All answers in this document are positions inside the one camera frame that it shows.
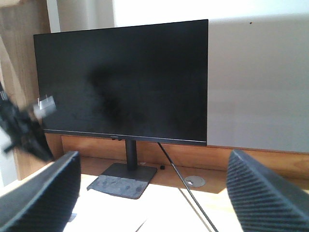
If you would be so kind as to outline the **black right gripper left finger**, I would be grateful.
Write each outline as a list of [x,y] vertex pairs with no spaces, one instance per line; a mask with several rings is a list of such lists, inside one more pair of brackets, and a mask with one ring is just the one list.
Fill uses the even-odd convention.
[[79,196],[81,160],[68,152],[0,198],[2,232],[61,232]]

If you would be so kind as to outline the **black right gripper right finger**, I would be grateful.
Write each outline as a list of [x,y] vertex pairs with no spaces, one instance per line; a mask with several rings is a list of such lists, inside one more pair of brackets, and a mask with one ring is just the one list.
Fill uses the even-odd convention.
[[309,230],[309,195],[241,150],[230,154],[226,187],[243,231]]

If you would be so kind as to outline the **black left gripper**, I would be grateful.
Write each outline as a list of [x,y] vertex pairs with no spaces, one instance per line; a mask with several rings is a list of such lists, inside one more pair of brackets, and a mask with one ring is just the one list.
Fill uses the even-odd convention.
[[27,111],[2,106],[2,129],[11,139],[11,144],[3,150],[5,153],[18,148],[43,161],[54,160],[41,125]]

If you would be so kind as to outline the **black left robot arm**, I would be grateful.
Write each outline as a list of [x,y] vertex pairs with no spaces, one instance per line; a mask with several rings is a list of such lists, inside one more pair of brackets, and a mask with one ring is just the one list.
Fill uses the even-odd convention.
[[40,119],[56,111],[52,96],[38,98],[34,104],[19,109],[13,104],[3,87],[0,88],[0,127],[10,137],[11,144],[3,151],[7,154],[18,148],[47,162],[52,161],[53,154],[48,146]]

